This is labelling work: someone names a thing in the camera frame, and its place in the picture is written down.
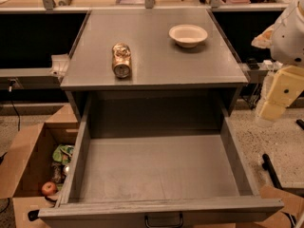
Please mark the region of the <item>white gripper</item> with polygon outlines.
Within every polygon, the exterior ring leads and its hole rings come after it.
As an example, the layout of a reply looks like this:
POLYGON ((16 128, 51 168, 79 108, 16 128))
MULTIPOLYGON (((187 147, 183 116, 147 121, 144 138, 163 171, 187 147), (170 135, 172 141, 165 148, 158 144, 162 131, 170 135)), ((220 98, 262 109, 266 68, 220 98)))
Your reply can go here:
POLYGON ((263 67, 267 77, 273 77, 268 102, 258 104, 257 115, 260 119, 275 122, 286 108, 304 91, 304 68, 299 66, 283 67, 279 61, 264 60, 263 67))

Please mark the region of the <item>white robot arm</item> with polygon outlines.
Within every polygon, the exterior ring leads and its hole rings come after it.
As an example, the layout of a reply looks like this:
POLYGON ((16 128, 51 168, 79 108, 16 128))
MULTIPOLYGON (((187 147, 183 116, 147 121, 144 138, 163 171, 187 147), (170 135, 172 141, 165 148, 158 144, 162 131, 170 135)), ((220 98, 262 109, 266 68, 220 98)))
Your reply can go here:
POLYGON ((270 126, 304 91, 304 0, 293 0, 252 46, 268 48, 282 64, 277 72, 267 73, 256 106, 256 123, 270 126))

